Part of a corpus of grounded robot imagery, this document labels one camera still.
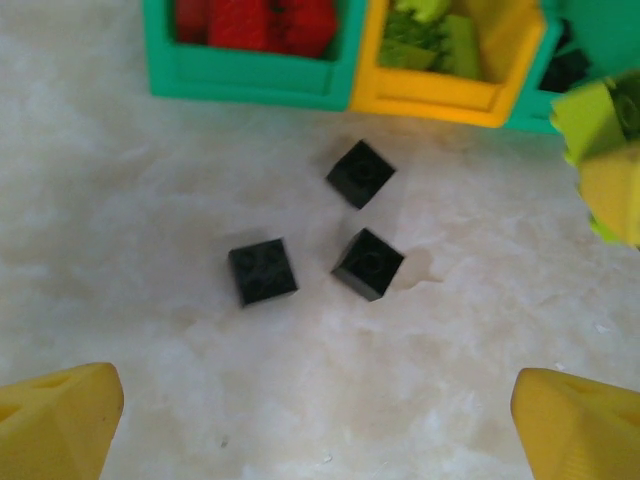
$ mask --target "yellow plastic piece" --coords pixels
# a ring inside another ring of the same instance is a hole
[[[97,480],[123,406],[110,364],[0,388],[0,479]]]
[[[573,166],[626,142],[604,82],[586,85],[560,97],[553,108],[553,124],[564,135],[565,158]]]
[[[524,84],[546,25],[538,0],[454,0],[451,13],[470,17],[486,81],[379,67],[389,0],[369,2],[353,110],[502,126]]]
[[[621,244],[622,240],[615,233],[613,233],[609,227],[607,227],[602,222],[599,222],[597,218],[593,215],[589,216],[589,225],[591,226],[591,231],[595,233],[598,237],[602,239],[604,243],[609,244]]]
[[[640,245],[640,142],[580,163],[580,194],[599,223]]]
[[[511,412],[536,480],[640,478],[640,393],[525,369]]]

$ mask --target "pile of lego bricks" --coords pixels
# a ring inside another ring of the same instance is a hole
[[[450,0],[390,3],[378,64],[481,80],[473,21],[450,13]]]
[[[333,0],[176,0],[179,43],[319,58],[338,20]]]
[[[348,204],[360,210],[395,172],[373,148],[360,141],[334,165],[326,180]],[[228,258],[242,307],[298,290],[282,238],[235,248]],[[347,244],[331,273],[373,302],[384,296],[403,261],[402,253],[364,228]]]

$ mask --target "black lego brick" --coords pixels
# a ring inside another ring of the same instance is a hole
[[[587,78],[590,67],[591,62],[580,49],[558,55],[551,60],[539,88],[545,92],[566,93]]]
[[[349,243],[333,275],[370,302],[382,298],[404,255],[366,228]]]
[[[347,202],[361,209],[395,171],[395,168],[361,140],[335,164],[327,175],[327,181]]]
[[[229,263],[243,307],[298,290],[282,239],[231,250]]]

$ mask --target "stain on surface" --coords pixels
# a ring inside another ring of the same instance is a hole
[[[398,276],[392,283],[396,291],[411,290],[417,285],[427,283],[442,283],[444,279],[431,273],[433,256],[424,248],[415,248],[406,254],[406,258]]]

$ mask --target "table surface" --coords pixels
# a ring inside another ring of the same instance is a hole
[[[640,389],[640,254],[589,231],[559,137],[148,95],[138,2],[0,5],[0,383],[113,362],[103,480],[529,479],[518,371]],[[357,212],[323,180],[398,168]],[[369,227],[368,303],[329,275]],[[227,252],[300,284],[241,310]]]

